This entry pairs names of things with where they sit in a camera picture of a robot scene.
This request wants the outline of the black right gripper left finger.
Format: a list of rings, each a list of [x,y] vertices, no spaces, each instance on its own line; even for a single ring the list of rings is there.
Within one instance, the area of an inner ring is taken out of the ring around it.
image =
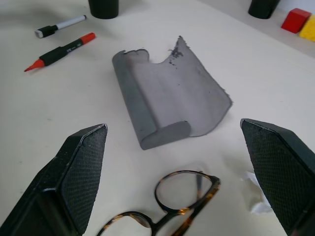
[[[34,177],[2,226],[0,236],[82,236],[99,188],[108,127],[70,135]]]

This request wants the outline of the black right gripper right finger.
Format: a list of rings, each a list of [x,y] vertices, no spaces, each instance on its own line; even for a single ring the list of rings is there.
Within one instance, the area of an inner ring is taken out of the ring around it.
[[[255,176],[287,236],[315,236],[315,153],[291,130],[240,122]]]

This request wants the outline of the crumpled white tissue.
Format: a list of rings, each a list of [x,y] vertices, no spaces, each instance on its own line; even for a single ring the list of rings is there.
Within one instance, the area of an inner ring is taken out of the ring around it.
[[[241,190],[245,206],[250,213],[259,215],[273,212],[254,173],[243,173],[241,177]]]

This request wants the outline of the tortoiseshell eyeglasses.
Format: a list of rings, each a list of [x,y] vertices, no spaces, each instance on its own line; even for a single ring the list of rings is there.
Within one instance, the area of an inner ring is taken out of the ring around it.
[[[111,218],[96,236],[184,236],[194,219],[216,195],[218,177],[202,171],[181,170],[163,177],[154,197],[165,215],[154,222],[139,211],[127,211]]]

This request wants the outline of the red marker with black grip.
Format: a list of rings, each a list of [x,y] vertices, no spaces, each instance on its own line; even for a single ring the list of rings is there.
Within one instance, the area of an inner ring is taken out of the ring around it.
[[[43,67],[49,66],[49,65],[59,61],[60,59],[64,58],[70,52],[72,52],[72,51],[76,50],[77,48],[91,42],[95,38],[96,38],[95,33],[91,32],[91,33],[88,33],[88,34],[80,37],[77,40],[74,40],[73,42],[71,42],[65,46],[57,47],[57,48],[41,55],[31,66],[29,66],[24,71],[27,72],[27,71],[30,71],[33,69],[43,68]]]

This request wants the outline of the grey open glasses case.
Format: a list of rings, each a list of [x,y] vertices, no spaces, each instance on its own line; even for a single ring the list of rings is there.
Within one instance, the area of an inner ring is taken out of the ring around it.
[[[232,100],[182,37],[160,63],[145,49],[121,51],[113,67],[143,150],[213,131]]]

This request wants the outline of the yellow block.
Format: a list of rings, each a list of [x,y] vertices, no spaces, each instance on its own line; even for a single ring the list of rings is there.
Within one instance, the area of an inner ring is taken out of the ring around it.
[[[301,38],[315,42],[315,15],[312,15],[304,24],[302,30],[299,33]]]

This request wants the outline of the red block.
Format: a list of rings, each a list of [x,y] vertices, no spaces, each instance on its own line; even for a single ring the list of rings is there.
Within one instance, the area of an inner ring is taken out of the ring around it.
[[[298,33],[312,14],[300,8],[291,10],[281,28],[291,33]]]

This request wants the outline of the white marker with black cap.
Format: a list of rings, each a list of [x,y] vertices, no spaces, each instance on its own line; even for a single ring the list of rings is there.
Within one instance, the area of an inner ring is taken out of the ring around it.
[[[42,27],[40,29],[35,30],[34,33],[36,37],[38,38],[45,38],[45,37],[55,34],[55,32],[58,30],[77,24],[86,19],[87,19],[86,15],[81,15],[79,17],[58,23],[56,25]]]

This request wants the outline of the black tapered cup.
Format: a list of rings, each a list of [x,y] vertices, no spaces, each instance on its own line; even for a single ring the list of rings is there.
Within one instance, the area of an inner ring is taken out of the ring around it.
[[[248,13],[259,19],[269,19],[280,0],[252,0]]]

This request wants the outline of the black cylindrical pen holder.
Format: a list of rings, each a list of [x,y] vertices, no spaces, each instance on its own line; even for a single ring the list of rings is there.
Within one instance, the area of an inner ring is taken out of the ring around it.
[[[92,16],[113,19],[119,14],[119,0],[88,0]]]

